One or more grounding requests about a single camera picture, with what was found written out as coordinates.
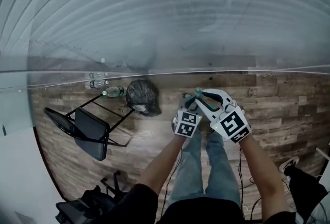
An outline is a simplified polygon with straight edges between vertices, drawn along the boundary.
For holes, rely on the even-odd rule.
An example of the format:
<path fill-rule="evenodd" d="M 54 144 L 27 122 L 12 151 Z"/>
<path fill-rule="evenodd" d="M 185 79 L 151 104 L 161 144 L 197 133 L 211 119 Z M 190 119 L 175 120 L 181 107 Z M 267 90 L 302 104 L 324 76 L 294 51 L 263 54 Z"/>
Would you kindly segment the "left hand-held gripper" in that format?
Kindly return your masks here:
<path fill-rule="evenodd" d="M 203 115 L 195 99 L 196 96 L 183 93 L 183 98 L 179 102 L 178 110 L 171 123 L 175 135 L 192 138 L 195 133 Z"/>

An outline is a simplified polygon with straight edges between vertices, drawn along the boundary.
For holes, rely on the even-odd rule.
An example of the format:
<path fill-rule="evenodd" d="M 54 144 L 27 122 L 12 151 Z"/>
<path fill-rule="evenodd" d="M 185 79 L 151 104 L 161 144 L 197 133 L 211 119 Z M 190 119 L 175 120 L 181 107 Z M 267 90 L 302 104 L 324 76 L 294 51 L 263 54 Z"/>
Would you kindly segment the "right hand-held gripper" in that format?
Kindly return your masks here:
<path fill-rule="evenodd" d="M 252 132 L 244 111 L 224 90 L 196 87 L 194 94 L 196 104 L 210 121 L 210 127 L 225 139 L 238 143 Z M 220 106 L 216 108 L 206 103 L 204 97 L 218 102 Z"/>

